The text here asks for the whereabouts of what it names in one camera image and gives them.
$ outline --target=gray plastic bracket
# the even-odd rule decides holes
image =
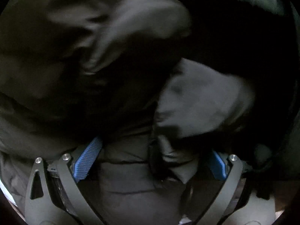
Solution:
[[[241,178],[243,163],[239,158],[235,161],[228,159],[228,162],[232,168],[224,185],[205,214],[194,223],[195,225],[217,225],[229,205]]]
[[[34,163],[25,196],[25,221],[29,225],[41,224],[78,224],[76,220],[55,206],[49,193],[49,184],[47,180],[47,170],[44,160],[40,163]],[[39,175],[43,195],[40,198],[32,199],[32,188],[35,182],[35,176]]]
[[[74,207],[78,218],[84,225],[103,225],[104,223],[96,215],[95,211],[93,211],[93,209],[89,206],[76,185],[69,168],[71,165],[71,160],[72,159],[70,158],[69,160],[65,161],[60,158],[56,165],[64,190],[72,206]]]

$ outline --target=white fabric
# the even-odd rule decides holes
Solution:
[[[186,215],[183,215],[183,217],[178,225],[182,225],[182,224],[189,223],[189,222],[191,222],[191,220]]]
[[[13,203],[15,206],[17,206],[14,198],[12,197],[12,195],[9,193],[9,191],[7,190],[7,188],[5,188],[4,184],[2,183],[1,179],[0,179],[0,189],[2,190],[2,192],[4,193],[5,197],[11,202]]]

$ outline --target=metal screw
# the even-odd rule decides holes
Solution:
[[[231,161],[236,161],[236,160],[238,159],[238,156],[235,155],[235,154],[232,154],[232,155],[229,156],[229,159],[230,159]]]
[[[35,163],[39,164],[42,162],[42,158],[41,157],[38,157],[37,159],[35,159]]]
[[[62,155],[62,159],[63,159],[64,161],[68,161],[70,158],[71,158],[71,155],[70,155],[69,153],[66,153],[66,154],[63,154],[63,155]]]

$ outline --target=black fabric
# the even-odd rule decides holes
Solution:
[[[210,106],[207,94],[201,98],[202,86],[220,90],[218,108],[231,95],[231,83],[247,96],[244,82],[251,82],[256,102],[234,148],[246,158],[257,143],[276,149],[294,96],[291,23],[288,16],[237,0],[10,0],[0,16],[1,179],[24,211],[34,159],[57,159],[100,134],[105,146],[94,166],[96,178],[81,189],[105,220],[178,224],[185,185],[154,179],[148,160],[154,114],[164,102],[163,87],[175,76],[172,69],[187,58],[208,80],[191,69],[191,84],[182,94],[171,88],[179,99],[193,92],[191,86],[197,89],[189,96],[194,110],[175,109],[176,119],[183,120],[176,125],[188,125],[182,112]],[[208,75],[216,88],[210,88]],[[228,84],[227,90],[220,84]],[[231,150],[232,141],[222,137],[240,128],[240,116],[252,103],[239,97],[211,128],[195,124],[186,134],[168,136],[179,137],[171,149],[188,153],[197,146],[198,155],[215,142]],[[207,112],[208,122],[215,112]],[[226,127],[224,135],[220,126]]]
[[[296,9],[293,9],[295,19],[296,39],[298,44],[298,53],[300,55],[300,16]],[[279,152],[275,157],[276,169],[274,172],[280,173],[281,178],[299,178],[299,123],[300,123],[300,71],[298,70],[298,80],[295,86],[294,115],[289,129],[285,135],[284,141]]]
[[[172,172],[183,183],[197,172],[199,152],[184,149],[182,139],[213,132],[233,138],[246,125],[254,101],[255,92],[246,80],[182,59],[160,94],[154,120],[154,134]]]

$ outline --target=metal bolt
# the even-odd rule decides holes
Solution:
[[[235,155],[235,154],[232,154],[232,155],[229,156],[229,159],[230,159],[231,161],[236,161],[236,160],[238,159],[238,156]]]
[[[35,163],[39,164],[42,162],[42,158],[41,157],[38,157],[37,159],[35,159]]]
[[[68,161],[70,158],[71,158],[71,155],[70,155],[69,153],[66,153],[66,154],[63,154],[63,155],[62,155],[62,159],[63,159],[64,161]]]

